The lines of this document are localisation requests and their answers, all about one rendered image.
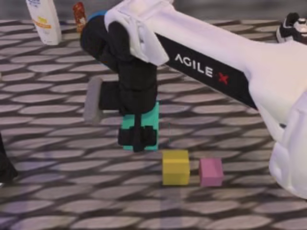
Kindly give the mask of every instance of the table surface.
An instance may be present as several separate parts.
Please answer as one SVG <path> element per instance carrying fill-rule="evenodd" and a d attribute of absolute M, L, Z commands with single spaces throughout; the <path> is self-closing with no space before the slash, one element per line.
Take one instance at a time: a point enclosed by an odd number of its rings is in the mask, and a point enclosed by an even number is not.
<path fill-rule="evenodd" d="M 275 42 L 277 21 L 210 21 Z M 161 185 L 161 153 L 117 145 L 121 118 L 82 112 L 89 78 L 117 76 L 80 48 L 72 21 L 44 46 L 30 21 L 0 21 L 0 127 L 20 177 L 0 189 L 0 229 L 305 230 L 307 203 L 268 171 L 273 141 L 259 114 L 159 68 L 160 149 L 189 150 L 190 184 Z M 198 160 L 223 159 L 224 185 L 201 188 Z"/>

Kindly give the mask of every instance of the pink block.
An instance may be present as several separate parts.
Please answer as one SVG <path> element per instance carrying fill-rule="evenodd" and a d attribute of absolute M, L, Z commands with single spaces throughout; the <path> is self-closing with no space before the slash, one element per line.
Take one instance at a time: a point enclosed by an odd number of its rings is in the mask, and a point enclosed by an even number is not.
<path fill-rule="evenodd" d="M 199 173 L 201 186 L 221 186 L 224 178 L 222 160 L 220 158 L 200 159 Z"/>

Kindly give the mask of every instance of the red snack package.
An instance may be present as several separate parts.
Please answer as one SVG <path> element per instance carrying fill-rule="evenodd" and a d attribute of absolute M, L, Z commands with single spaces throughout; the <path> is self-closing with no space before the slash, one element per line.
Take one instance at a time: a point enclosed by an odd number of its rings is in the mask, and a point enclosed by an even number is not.
<path fill-rule="evenodd" d="M 81 33 L 86 24 L 85 9 L 82 2 L 78 2 L 73 6 L 73 15 L 75 17 L 77 32 Z"/>

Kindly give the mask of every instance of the green block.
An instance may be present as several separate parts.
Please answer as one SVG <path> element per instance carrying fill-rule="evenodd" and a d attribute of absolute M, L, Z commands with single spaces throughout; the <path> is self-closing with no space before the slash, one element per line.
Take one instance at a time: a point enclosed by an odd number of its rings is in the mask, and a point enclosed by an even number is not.
<path fill-rule="evenodd" d="M 123 117 L 122 129 L 129 129 L 134 126 L 134 115 L 126 115 Z M 157 130 L 157 144 L 155 146 L 148 146 L 145 150 L 158 150 L 158 137 L 159 137 L 159 103 L 155 104 L 152 111 L 142 114 L 141 126 L 153 126 Z M 124 146 L 124 150 L 133 150 L 132 146 Z"/>

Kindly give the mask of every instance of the gray wall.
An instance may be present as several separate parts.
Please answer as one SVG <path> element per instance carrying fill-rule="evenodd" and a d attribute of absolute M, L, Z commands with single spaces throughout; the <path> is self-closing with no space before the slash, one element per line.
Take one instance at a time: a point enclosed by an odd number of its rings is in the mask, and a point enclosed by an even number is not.
<path fill-rule="evenodd" d="M 72 19 L 78 0 L 55 0 L 60 20 Z M 83 0 L 87 15 L 121 0 Z M 204 19 L 282 19 L 289 12 L 307 17 L 307 0 L 175 0 L 175 7 Z M 0 0 L 0 19 L 29 19 L 25 0 Z"/>

